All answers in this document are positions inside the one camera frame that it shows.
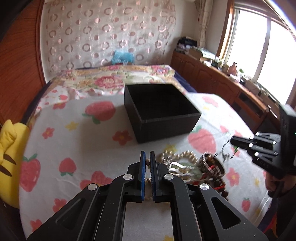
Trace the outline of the person's right hand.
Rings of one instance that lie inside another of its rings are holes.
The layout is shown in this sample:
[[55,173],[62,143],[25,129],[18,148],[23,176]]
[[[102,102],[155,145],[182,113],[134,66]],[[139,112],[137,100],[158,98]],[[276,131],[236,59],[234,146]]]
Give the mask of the person's right hand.
[[285,182],[283,180],[279,180],[270,173],[266,172],[265,186],[267,188],[269,197],[274,197],[275,194],[281,193],[284,183]]

